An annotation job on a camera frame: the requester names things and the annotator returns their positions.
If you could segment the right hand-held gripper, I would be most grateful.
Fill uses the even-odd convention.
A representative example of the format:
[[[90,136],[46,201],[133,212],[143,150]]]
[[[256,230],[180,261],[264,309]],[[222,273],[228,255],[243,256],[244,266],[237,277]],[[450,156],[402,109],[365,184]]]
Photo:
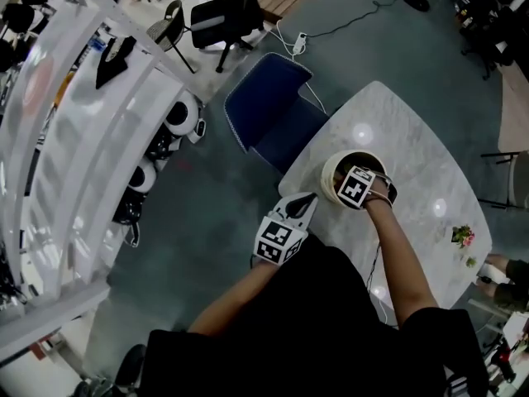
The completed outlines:
[[[356,165],[352,166],[336,192],[338,199],[348,207],[362,209],[374,177],[373,171]]]

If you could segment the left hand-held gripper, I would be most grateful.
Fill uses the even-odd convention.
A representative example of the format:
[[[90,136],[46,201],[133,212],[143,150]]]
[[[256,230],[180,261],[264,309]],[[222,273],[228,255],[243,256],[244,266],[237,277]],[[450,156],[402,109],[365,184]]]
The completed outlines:
[[[315,193],[282,197],[265,216],[255,237],[255,256],[282,265],[297,254],[318,205]]]

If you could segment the person's left forearm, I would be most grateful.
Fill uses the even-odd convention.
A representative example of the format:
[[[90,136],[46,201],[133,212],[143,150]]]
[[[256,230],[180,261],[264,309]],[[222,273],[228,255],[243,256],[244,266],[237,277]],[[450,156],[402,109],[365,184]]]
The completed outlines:
[[[264,289],[278,270],[277,265],[259,261],[228,291],[207,306],[187,332],[209,337],[223,334],[238,313]]]

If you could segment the person's right forearm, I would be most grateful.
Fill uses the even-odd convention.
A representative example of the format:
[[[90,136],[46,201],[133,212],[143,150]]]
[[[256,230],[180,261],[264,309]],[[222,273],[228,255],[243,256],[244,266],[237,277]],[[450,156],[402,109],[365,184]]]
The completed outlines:
[[[388,291],[397,323],[402,326],[415,312],[435,308],[437,302],[420,261],[389,204],[373,199],[365,208],[379,237]]]

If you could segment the person's right hand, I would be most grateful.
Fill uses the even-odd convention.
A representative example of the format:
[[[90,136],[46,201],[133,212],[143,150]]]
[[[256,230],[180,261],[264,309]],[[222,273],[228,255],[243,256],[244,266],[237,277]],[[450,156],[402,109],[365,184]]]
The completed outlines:
[[[364,200],[364,206],[367,207],[368,202],[373,200],[381,200],[387,203],[389,206],[393,205],[388,197],[388,186],[386,182],[381,180],[379,177],[376,177],[374,182],[371,184]]]

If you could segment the beige patterned round bucket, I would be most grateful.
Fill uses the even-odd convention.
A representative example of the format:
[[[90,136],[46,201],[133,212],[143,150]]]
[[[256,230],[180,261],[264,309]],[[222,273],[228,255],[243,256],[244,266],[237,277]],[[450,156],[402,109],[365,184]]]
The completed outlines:
[[[326,197],[333,203],[337,203],[342,207],[344,205],[337,197],[336,192],[345,179],[348,171],[352,166],[359,166],[366,170],[371,170],[375,173],[375,177],[379,177],[385,181],[388,186],[388,197],[393,204],[397,198],[398,192],[393,184],[393,181],[386,175],[386,169],[383,162],[372,152],[360,150],[338,151],[332,155],[324,164],[321,173],[321,188]]]

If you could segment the blue upholstered chair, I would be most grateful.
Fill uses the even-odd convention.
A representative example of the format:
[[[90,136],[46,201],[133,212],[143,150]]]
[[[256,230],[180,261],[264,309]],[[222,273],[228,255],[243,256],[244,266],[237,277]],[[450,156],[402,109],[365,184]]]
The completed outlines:
[[[253,150],[285,174],[328,116],[299,90],[312,78],[304,66],[268,53],[228,94],[224,111],[242,150]]]

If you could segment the pink flower potted plant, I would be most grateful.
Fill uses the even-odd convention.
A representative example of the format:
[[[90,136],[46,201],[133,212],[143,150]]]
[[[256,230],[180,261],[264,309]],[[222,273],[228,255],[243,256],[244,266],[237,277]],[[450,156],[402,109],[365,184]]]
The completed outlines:
[[[452,235],[450,241],[456,244],[459,248],[470,246],[474,240],[475,234],[468,224],[452,227]]]

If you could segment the person's black clothing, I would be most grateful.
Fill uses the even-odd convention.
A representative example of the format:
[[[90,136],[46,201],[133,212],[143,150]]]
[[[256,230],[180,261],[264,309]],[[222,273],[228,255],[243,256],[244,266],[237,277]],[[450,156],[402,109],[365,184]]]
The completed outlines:
[[[310,237],[220,335],[151,332],[138,397],[445,397],[448,372],[487,397],[466,311],[392,328],[348,257]]]

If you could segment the white round-window backpack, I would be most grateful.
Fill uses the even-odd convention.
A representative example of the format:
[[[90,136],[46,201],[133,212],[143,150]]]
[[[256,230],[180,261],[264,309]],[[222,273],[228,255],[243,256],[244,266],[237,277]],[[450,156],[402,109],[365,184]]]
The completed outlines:
[[[155,165],[148,158],[143,157],[129,180],[128,187],[137,193],[148,194],[156,178]]]
[[[201,110],[201,105],[191,93],[179,98],[164,120],[164,126],[174,141],[187,137],[196,144],[204,137],[207,124],[201,117]]]

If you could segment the grey chair with black legs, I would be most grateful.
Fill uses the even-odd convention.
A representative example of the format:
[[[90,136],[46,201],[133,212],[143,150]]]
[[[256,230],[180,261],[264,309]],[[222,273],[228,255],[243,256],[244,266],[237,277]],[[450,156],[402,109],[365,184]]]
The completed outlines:
[[[479,198],[493,208],[529,212],[529,150],[484,153],[481,158],[498,158],[497,165],[508,164],[507,197],[505,202]]]

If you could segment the black office chair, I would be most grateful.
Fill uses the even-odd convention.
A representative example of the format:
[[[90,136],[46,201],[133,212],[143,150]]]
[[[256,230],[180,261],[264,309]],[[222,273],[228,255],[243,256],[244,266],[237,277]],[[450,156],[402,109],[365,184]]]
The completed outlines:
[[[198,4],[190,15],[193,46],[203,50],[223,41],[225,47],[216,67],[221,73],[231,46],[252,50],[253,46],[243,38],[252,31],[263,31],[264,21],[258,0],[211,0]]]

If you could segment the white curved shelf unit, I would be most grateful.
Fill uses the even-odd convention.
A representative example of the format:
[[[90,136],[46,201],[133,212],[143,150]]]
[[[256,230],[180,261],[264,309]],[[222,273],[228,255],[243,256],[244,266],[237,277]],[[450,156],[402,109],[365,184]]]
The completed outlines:
[[[127,70],[95,89],[112,38],[133,36]],[[97,306],[122,244],[112,218],[160,124],[193,78],[114,0],[60,0],[7,96],[0,125],[0,247],[16,289],[0,309],[0,361]]]

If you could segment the black mesh side chair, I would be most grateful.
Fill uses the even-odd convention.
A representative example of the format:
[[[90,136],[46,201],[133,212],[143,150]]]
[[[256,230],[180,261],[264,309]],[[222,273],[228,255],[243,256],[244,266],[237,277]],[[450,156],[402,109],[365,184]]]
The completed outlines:
[[[166,8],[164,18],[152,24],[146,31],[147,36],[152,39],[163,52],[175,50],[179,58],[184,62],[188,70],[195,74],[187,59],[179,51],[177,44],[183,34],[190,31],[185,25],[183,15],[183,4],[180,0],[172,1]]]

